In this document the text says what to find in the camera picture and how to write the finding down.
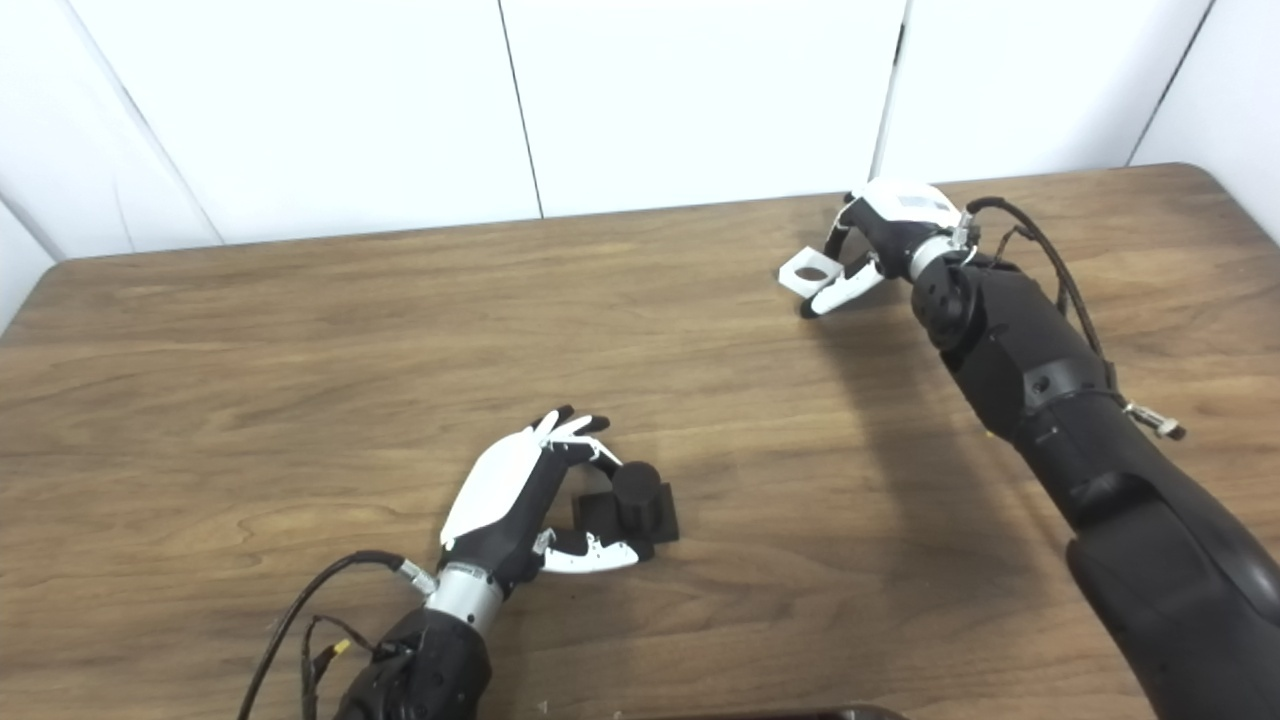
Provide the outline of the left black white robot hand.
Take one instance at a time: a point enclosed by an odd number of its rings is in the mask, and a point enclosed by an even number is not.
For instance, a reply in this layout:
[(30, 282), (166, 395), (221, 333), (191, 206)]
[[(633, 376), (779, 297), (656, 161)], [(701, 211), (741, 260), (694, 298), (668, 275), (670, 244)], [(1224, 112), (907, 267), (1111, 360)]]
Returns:
[(590, 465), (607, 478), (621, 469), (620, 457), (596, 438), (609, 424), (561, 406), (485, 448), (442, 528), (440, 565), (479, 568), (511, 596), (541, 571), (594, 574), (650, 559), (652, 550), (626, 539), (547, 523), (571, 468)]

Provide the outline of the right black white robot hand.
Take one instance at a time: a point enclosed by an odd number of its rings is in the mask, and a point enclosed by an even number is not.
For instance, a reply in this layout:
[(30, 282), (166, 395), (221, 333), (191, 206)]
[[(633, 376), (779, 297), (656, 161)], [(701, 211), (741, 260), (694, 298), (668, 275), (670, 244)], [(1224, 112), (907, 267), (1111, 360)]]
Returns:
[(803, 293), (800, 316), (814, 319), (861, 297), (883, 281), (914, 282), (942, 256), (977, 254), (972, 214), (932, 184), (878, 177), (845, 196), (820, 250), (824, 282)]

